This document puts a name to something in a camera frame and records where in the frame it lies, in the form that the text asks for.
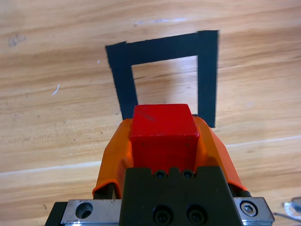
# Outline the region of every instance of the wooden surface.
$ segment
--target wooden surface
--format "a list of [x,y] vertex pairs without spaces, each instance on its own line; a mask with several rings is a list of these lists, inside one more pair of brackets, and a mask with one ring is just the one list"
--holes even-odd
[[[301,195],[300,12],[300,0],[1,0],[0,225],[42,226],[54,202],[92,197],[121,122],[105,45],[206,29],[220,30],[214,131],[251,194],[285,213]],[[195,57],[133,72],[141,104],[195,113]]]

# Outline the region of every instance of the orange plastic housing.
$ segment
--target orange plastic housing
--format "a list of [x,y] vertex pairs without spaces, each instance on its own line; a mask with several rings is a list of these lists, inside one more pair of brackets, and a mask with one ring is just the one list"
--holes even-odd
[[[199,117],[193,117],[193,120],[199,131],[194,171],[199,166],[220,166],[228,184],[232,184],[241,190],[246,190],[241,184],[225,145],[204,120]],[[126,119],[121,122],[107,145],[103,154],[96,187],[93,189],[93,196],[98,189],[109,183],[114,183],[117,198],[122,198],[126,169],[134,167],[130,142],[132,126],[132,119]]]

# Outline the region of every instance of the black tape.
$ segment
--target black tape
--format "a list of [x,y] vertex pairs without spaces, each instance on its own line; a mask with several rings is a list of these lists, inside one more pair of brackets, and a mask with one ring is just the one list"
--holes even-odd
[[106,46],[122,118],[132,118],[138,99],[132,65],[198,56],[198,116],[215,127],[218,31]]

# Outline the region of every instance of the wooden table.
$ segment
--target wooden table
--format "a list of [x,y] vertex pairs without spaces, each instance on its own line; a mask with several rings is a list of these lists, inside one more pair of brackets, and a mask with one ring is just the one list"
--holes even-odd
[[[300,12],[299,0],[0,1],[0,225],[42,226],[54,202],[92,197],[122,120],[105,45],[200,30],[220,30],[214,131],[251,194],[285,213],[301,195]],[[196,112],[196,57],[133,72],[140,104]]]

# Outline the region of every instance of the metal plate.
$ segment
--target metal plate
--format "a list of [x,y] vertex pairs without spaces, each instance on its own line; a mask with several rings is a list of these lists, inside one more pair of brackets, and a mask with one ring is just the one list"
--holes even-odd
[[[263,197],[235,197],[234,202],[240,214],[241,221],[245,226],[271,226],[275,221],[274,216]],[[248,216],[242,211],[241,206],[244,206],[242,204],[245,202],[255,206],[255,216]]]
[[121,200],[69,200],[62,225],[118,225]]

